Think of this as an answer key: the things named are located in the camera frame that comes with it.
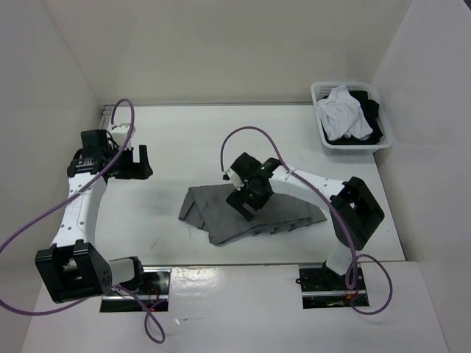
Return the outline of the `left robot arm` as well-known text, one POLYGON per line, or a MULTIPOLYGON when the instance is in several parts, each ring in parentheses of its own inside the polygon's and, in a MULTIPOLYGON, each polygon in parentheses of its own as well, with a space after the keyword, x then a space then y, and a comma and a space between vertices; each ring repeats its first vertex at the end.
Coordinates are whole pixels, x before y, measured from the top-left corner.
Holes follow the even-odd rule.
POLYGON ((117 285, 132 294, 146 287, 138 257, 106 260, 95 246, 96 222, 108 181, 145 180, 153 174, 145 145, 138 147, 139 160, 133 159, 130 138, 134 131, 129 124, 120 124, 81 134, 82 148, 67 167, 72 201, 65 206, 51 246, 35 256, 43 283, 56 303, 109 296, 117 285))

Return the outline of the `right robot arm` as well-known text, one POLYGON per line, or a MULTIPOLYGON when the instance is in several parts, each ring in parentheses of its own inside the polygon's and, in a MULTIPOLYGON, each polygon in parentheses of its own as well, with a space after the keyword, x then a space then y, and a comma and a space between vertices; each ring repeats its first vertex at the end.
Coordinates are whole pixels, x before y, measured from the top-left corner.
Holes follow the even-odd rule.
POLYGON ((385 218, 365 181, 347 181, 309 174, 269 158, 261 163, 246 152, 227 169, 223 179, 234 185, 226 202, 252 221, 273 195, 285 195, 330 213, 338 243, 325 261, 322 280, 331 289, 344 283, 353 289, 358 280, 358 255, 385 218))

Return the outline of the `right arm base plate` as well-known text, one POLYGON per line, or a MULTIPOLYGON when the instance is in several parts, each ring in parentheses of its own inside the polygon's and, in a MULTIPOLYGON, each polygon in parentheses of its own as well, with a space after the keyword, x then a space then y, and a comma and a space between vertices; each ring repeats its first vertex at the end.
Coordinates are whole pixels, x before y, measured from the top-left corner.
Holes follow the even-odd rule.
POLYGON ((302 297, 302 308, 326 309, 350 307, 355 301, 358 307, 368 307, 369 299, 361 267, 354 289, 345 285, 345 276, 339 276, 324 265, 301 265, 295 279, 302 297))

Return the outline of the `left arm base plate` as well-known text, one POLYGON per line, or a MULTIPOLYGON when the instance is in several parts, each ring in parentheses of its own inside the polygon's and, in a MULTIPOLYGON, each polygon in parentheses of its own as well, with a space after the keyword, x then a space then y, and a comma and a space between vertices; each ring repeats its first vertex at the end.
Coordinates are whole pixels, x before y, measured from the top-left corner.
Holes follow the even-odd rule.
MULTIPOLYGON (((152 312, 167 312, 169 309, 169 291, 171 284, 171 269, 164 267, 145 266, 144 283, 132 292, 152 312)), ((111 296, 103 296, 101 313, 136 313, 143 309, 126 293, 113 293, 111 296)))

